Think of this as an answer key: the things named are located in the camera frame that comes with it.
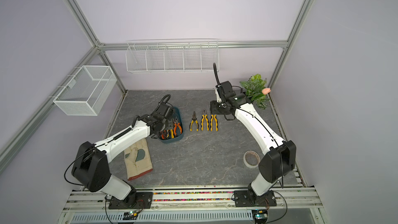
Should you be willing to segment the teal plastic storage box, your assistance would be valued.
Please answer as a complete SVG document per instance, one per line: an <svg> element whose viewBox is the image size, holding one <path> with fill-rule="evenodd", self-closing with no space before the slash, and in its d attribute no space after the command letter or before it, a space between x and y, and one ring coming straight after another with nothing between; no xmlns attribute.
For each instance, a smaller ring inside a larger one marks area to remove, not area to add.
<svg viewBox="0 0 398 224"><path fill-rule="evenodd" d="M164 144L180 141L183 138L183 131L180 111L174 107L171 117L167 120L166 129L160 133L159 140Z"/></svg>

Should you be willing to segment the orange needle nose pliers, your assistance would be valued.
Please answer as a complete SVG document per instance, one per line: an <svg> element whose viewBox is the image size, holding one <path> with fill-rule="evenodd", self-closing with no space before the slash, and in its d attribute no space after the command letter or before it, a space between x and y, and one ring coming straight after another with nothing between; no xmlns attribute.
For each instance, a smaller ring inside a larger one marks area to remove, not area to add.
<svg viewBox="0 0 398 224"><path fill-rule="evenodd" d="M173 119L173 134L174 137L178 137L182 134L181 122L177 116Z"/></svg>

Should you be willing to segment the yellow black combination pliers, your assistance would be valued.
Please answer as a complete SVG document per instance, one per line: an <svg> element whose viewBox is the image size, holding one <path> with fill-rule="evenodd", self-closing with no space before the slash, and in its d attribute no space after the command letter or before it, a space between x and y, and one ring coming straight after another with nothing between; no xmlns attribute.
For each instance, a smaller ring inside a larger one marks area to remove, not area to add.
<svg viewBox="0 0 398 224"><path fill-rule="evenodd" d="M218 131L218 119L216 114L211 114L210 131Z"/></svg>

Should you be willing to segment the large yellow combination pliers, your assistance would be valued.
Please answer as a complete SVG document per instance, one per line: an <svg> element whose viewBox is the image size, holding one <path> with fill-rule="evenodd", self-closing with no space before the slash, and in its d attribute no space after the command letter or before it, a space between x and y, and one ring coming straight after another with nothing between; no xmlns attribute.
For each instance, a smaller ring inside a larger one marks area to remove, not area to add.
<svg viewBox="0 0 398 224"><path fill-rule="evenodd" d="M204 131L204 130L209 131L210 130L209 120L208 120L208 115L207 115L207 111L206 110L203 110L203 112L202 112L201 130L202 131Z"/></svg>

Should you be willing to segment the yellow needle nose pliers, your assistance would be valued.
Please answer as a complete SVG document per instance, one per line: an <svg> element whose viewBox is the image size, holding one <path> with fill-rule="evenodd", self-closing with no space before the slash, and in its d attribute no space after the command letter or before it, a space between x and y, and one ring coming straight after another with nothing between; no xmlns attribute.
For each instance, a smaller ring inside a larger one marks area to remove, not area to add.
<svg viewBox="0 0 398 224"><path fill-rule="evenodd" d="M191 123L190 123L190 131L193 131L193 130L199 131L199 122L197 120L196 111L193 111Z"/></svg>

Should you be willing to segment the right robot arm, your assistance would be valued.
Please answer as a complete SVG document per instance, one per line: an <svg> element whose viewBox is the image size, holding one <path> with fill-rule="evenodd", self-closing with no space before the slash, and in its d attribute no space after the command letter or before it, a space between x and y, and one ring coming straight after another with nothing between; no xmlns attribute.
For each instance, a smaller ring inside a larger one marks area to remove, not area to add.
<svg viewBox="0 0 398 224"><path fill-rule="evenodd" d="M210 112L233 115L233 119L247 128L262 150L259 174L248 187L254 198L262 197L295 168L296 145L274 132L257 113L250 99L244 93L236 94L230 82L217 82L216 97L210 103Z"/></svg>

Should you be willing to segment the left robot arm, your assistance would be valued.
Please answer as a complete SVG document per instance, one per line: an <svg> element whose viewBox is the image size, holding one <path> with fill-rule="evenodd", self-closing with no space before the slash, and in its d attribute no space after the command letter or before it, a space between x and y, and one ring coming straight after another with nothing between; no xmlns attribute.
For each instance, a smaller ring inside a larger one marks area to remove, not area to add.
<svg viewBox="0 0 398 224"><path fill-rule="evenodd" d="M90 192L100 191L133 206L137 202L136 189L112 175L109 163L136 142L158 137L168 127L174 111L167 102L160 102L151 114L135 116L130 126L115 135L94 144L81 144L70 165L72 176Z"/></svg>

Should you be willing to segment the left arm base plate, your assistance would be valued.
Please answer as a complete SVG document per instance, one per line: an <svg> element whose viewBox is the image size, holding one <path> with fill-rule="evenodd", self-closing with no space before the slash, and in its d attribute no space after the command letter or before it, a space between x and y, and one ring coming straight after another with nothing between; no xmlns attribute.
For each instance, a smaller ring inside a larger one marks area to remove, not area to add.
<svg viewBox="0 0 398 224"><path fill-rule="evenodd" d="M151 208L153 193L148 191L137 191L129 194L124 200L112 197L109 200L109 209L148 209Z"/></svg>

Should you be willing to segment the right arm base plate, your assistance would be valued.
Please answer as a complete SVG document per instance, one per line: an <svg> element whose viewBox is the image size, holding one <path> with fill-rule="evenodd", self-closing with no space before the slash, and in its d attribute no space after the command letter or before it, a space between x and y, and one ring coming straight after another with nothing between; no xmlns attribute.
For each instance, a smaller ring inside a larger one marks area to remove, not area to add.
<svg viewBox="0 0 398 224"><path fill-rule="evenodd" d="M250 190L238 190L232 197L236 207L274 207L277 206L276 197L272 190L257 196Z"/></svg>

